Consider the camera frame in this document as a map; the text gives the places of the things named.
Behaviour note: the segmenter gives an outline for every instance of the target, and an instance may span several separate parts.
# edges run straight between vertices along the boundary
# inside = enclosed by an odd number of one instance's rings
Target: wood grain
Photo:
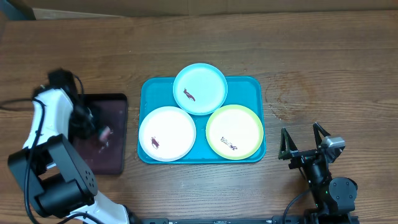
[[[150,166],[137,157],[142,84],[208,62],[262,85],[267,154],[255,164]],[[281,215],[307,186],[277,160],[280,129],[312,149],[312,123],[347,147],[333,176],[359,185],[361,223],[397,223],[398,11],[144,17],[9,22],[0,45],[0,101],[30,96],[47,71],[79,75],[87,93],[129,100],[125,168],[98,176],[100,191],[140,217],[251,218]],[[7,168],[32,112],[0,111],[0,220],[27,223]],[[310,197],[291,213],[314,207]],[[42,220],[53,223],[54,220]]]

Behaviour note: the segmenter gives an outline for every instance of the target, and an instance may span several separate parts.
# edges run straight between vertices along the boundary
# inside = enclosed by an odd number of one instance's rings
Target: pink object
[[[110,134],[111,134],[111,129],[107,126],[103,129],[102,133],[98,136],[98,140],[102,143],[106,143],[108,141]]]

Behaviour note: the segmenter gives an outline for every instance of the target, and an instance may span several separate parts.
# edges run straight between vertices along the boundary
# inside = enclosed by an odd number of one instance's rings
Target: teal tray
[[[260,83],[253,77],[225,77],[228,84],[228,95],[225,105],[242,105],[253,110],[264,127],[264,113],[262,111],[262,96]],[[146,81],[141,90],[141,105],[139,110],[139,127],[144,118],[153,110],[162,106],[176,106],[173,97],[173,82],[175,78],[151,78]],[[160,162],[149,157],[142,149],[139,140],[137,153],[140,159],[148,164],[226,164],[258,162],[266,154],[266,132],[259,150],[252,156],[234,161],[217,155],[206,140],[206,123],[211,114],[196,116],[190,114],[197,127],[197,138],[191,151],[179,160]]]

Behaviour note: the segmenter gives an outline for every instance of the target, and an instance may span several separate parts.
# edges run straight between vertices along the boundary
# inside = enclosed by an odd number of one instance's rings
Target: wire
[[[7,104],[24,102],[24,101],[32,101],[32,99],[31,98],[21,98],[21,99],[3,101],[3,102],[0,103],[0,110],[5,110],[5,111],[24,111],[24,110],[5,108],[4,107],[4,105],[7,105]]]
[[[75,76],[75,78],[76,78],[76,79],[79,81],[79,83],[80,83],[80,88],[81,88],[81,97],[80,97],[80,100],[81,100],[82,103],[84,103],[84,99],[85,99],[85,89],[83,88],[83,83],[81,82],[79,76],[77,76],[77,75],[74,75],[74,76]]]
[[[96,224],[103,224],[103,222],[99,221],[99,220],[98,220],[97,218],[95,218],[94,216],[92,216],[92,215],[90,215],[90,214],[88,214],[88,213],[83,213],[83,212],[75,213],[75,214],[69,216],[68,218],[66,218],[66,219],[64,219],[64,220],[62,220],[62,221],[60,221],[60,222],[58,222],[57,224],[64,224],[64,223],[68,222],[69,220],[72,220],[72,219],[74,219],[74,218],[76,218],[76,217],[80,217],[80,216],[82,216],[84,219],[85,219],[85,218],[88,218],[88,219],[90,219],[91,221],[95,222]]]
[[[30,152],[29,152],[29,158],[27,160],[27,165],[26,165],[26,170],[25,170],[24,201],[25,201],[25,210],[26,210],[27,216],[30,218],[32,223],[39,224],[39,222],[33,216],[32,210],[30,209],[30,206],[29,206],[29,174],[30,174],[30,165],[32,163],[34,149],[36,148],[36,145],[39,141],[40,134],[41,134],[42,128],[43,128],[44,116],[45,116],[45,109],[44,109],[45,105],[43,102],[41,102],[40,100],[35,99],[35,98],[32,101],[38,102],[41,105],[42,117],[40,119],[39,127],[37,128],[37,131],[36,131],[36,137],[33,141],[32,148],[30,149]]]
[[[285,219],[286,219],[286,215],[287,215],[287,211],[289,211],[289,209],[291,208],[291,206],[300,198],[302,198],[304,195],[308,194],[310,191],[312,190],[312,188],[307,189],[306,191],[304,191],[303,193],[299,194],[297,197],[295,197],[286,207],[284,215],[282,216],[282,224],[285,224]]]
[[[301,170],[301,167],[299,167],[298,170],[300,171],[301,176],[304,178],[304,180],[306,180],[306,178],[305,178],[305,176],[304,176],[304,173],[303,173],[303,171]]]
[[[322,154],[323,154],[323,157],[325,158],[326,176],[323,178],[321,184],[325,183],[325,181],[327,181],[328,178],[329,178],[329,176],[330,176],[330,172],[329,172],[329,162],[328,162],[328,158],[326,157],[326,154],[325,154],[325,151],[324,151],[324,150],[322,150]]]
[[[348,218],[349,224],[353,224],[353,222],[351,221],[351,215],[349,215],[349,213],[347,214],[347,218]]]

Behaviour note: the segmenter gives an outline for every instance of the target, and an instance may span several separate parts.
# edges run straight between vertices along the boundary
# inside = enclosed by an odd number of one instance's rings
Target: plate rim
[[[209,70],[215,71],[221,77],[221,79],[223,81],[223,84],[224,84],[223,86],[225,87],[225,94],[224,94],[223,100],[213,110],[207,111],[206,113],[195,113],[194,111],[187,110],[186,107],[182,106],[180,104],[180,102],[177,100],[177,97],[176,97],[177,96],[177,94],[176,94],[177,84],[176,83],[181,79],[181,77],[183,76],[184,72],[186,70],[188,70],[190,67],[202,67],[202,68],[205,68],[205,69],[209,69]],[[224,102],[226,100],[227,95],[228,95],[228,83],[227,83],[227,81],[225,79],[224,73],[220,69],[218,69],[214,65],[210,65],[209,63],[193,63],[191,65],[188,65],[188,66],[184,67],[177,74],[177,76],[175,77],[175,80],[173,82],[173,97],[174,97],[175,102],[178,104],[178,106],[181,109],[183,109],[184,111],[186,111],[187,113],[192,114],[192,115],[202,116],[202,115],[208,115],[208,114],[214,113],[216,110],[218,110],[220,107],[222,107],[222,105],[224,104]]]
[[[155,113],[153,113],[154,111],[162,112],[162,111],[165,111],[165,110],[177,111],[177,112],[183,114],[185,117],[188,118],[189,123],[192,125],[192,128],[193,128],[193,141],[192,141],[191,146],[189,147],[189,149],[188,149],[186,152],[184,152],[183,154],[181,154],[180,156],[174,157],[174,158],[172,158],[172,159],[163,159],[163,158],[159,158],[159,157],[157,157],[157,156],[154,156],[152,153],[150,153],[149,151],[147,151],[147,149],[144,148],[144,147],[142,146],[142,144],[141,144],[141,143],[143,142],[143,141],[141,141],[141,140],[143,140],[143,132],[141,131],[141,128],[144,127],[144,126],[146,125],[146,123],[151,119],[151,117],[153,117],[153,116],[155,115]],[[142,123],[141,123],[141,125],[140,125],[140,127],[139,127],[139,130],[138,130],[138,140],[139,140],[139,144],[141,145],[142,150],[143,150],[149,157],[151,157],[151,158],[153,158],[153,159],[155,159],[155,160],[157,160],[157,161],[160,161],[160,162],[172,162],[172,161],[179,160],[179,159],[181,159],[182,157],[186,156],[186,155],[191,151],[193,145],[195,144],[196,138],[197,138],[197,128],[196,128],[196,124],[195,124],[195,122],[193,121],[192,117],[191,117],[186,111],[184,111],[183,109],[178,108],[178,107],[176,107],[176,106],[162,106],[162,107],[160,107],[160,108],[154,109],[153,111],[151,111],[151,112],[142,120]]]
[[[210,125],[211,123],[214,121],[214,119],[221,114],[222,112],[226,111],[226,110],[241,110],[246,112],[257,124],[257,126],[259,127],[259,140],[257,141],[257,144],[255,146],[255,149],[249,151],[248,153],[246,153],[245,155],[242,156],[238,156],[238,157],[231,157],[228,156],[226,154],[223,154],[222,152],[220,152],[219,150],[216,149],[216,147],[214,146],[214,144],[212,144],[210,142]],[[206,123],[206,139],[208,144],[210,145],[211,149],[217,153],[217,155],[225,158],[225,159],[230,159],[230,160],[241,160],[241,159],[246,159],[250,156],[252,156],[254,153],[257,152],[257,150],[259,150],[263,140],[264,140],[264,127],[262,125],[262,122],[260,120],[260,118],[257,116],[257,114],[255,112],[253,112],[252,110],[250,110],[249,108],[242,106],[242,105],[226,105],[226,106],[222,106],[220,108],[218,108],[210,117],[209,120]]]

